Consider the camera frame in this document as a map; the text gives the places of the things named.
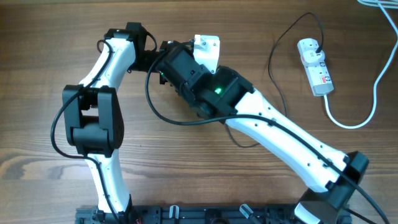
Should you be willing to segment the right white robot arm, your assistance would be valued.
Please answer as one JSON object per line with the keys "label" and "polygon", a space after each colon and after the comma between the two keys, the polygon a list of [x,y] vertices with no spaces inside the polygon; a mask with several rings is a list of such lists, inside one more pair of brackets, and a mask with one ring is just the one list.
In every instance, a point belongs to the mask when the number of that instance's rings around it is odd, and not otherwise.
{"label": "right white robot arm", "polygon": [[162,54],[155,69],[201,117],[174,122],[195,126],[219,121],[236,129],[284,161],[308,189],[294,209],[304,223],[336,223],[369,164],[354,151],[334,149],[286,118],[237,71],[220,66],[211,73],[185,47]]}

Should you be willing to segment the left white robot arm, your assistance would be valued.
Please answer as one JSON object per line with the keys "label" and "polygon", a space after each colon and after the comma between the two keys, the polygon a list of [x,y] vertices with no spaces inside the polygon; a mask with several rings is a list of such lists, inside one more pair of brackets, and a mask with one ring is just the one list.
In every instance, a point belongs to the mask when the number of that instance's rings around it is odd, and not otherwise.
{"label": "left white robot arm", "polygon": [[63,105],[52,123],[51,142],[59,154],[68,156],[55,142],[55,128],[63,116],[67,141],[77,151],[74,159],[87,163],[98,194],[97,206],[76,211],[77,223],[141,221],[119,161],[124,121],[117,92],[126,72],[148,71],[163,51],[179,45],[163,42],[147,50],[146,40],[152,37],[139,22],[129,22],[125,29],[110,29],[97,41],[100,56],[90,73],[79,84],[63,89]]}

